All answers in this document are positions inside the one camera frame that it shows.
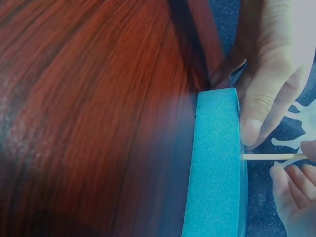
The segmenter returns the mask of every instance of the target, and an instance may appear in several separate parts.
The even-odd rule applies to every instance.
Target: finger
[[[311,161],[316,162],[316,140],[304,141],[301,143],[301,149],[304,155],[307,156]]]
[[[294,198],[292,197],[288,175],[279,165],[274,165],[270,169],[273,181],[273,197],[276,202],[276,211],[284,225],[299,210]]]
[[[312,65],[313,61],[311,60],[308,64],[299,67],[282,86],[273,102],[270,112],[261,126],[257,141],[249,148],[249,150],[256,148],[264,142],[270,133],[280,124],[284,114],[290,108],[291,104],[302,93],[307,83]]]
[[[310,201],[316,201],[316,187],[296,165],[290,165],[286,172],[297,188]]]
[[[246,146],[256,143],[261,126],[275,98],[294,72],[286,60],[270,62],[259,67],[241,105],[241,140]]]
[[[316,167],[305,164],[303,166],[303,173],[306,175],[306,177],[316,186]]]
[[[211,87],[217,88],[223,81],[246,62],[246,58],[235,44],[211,78]]]
[[[244,96],[252,78],[253,78],[253,74],[251,73],[251,70],[249,69],[249,67],[246,67],[242,71],[237,82],[235,83],[235,87],[237,90],[239,101],[241,101],[243,99],[243,96]]]

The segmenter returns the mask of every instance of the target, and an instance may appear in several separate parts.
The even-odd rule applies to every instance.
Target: white paper cutout
[[[298,102],[292,104],[299,111],[298,113],[292,113],[288,111],[285,116],[290,119],[296,119],[302,122],[302,129],[305,132],[304,135],[288,141],[280,141],[276,138],[272,138],[271,142],[275,146],[285,146],[292,149],[298,149],[297,153],[302,153],[301,142],[302,141],[313,141],[316,139],[316,99],[311,102],[308,106],[302,106]]]

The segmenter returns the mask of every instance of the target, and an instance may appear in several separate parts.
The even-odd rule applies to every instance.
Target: table surface
[[[0,39],[0,235],[180,236],[207,1],[5,0]]]

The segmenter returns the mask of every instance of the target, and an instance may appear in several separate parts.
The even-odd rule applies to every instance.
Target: wooden skewer
[[[290,159],[308,159],[303,154],[244,154],[245,160],[290,160]]]

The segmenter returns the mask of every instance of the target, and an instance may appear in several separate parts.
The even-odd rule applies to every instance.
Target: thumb
[[[316,140],[302,142],[301,149],[308,159],[316,162]]]
[[[284,62],[263,65],[255,73],[241,104],[240,127],[244,145],[252,146],[256,143],[275,98],[294,72]]]

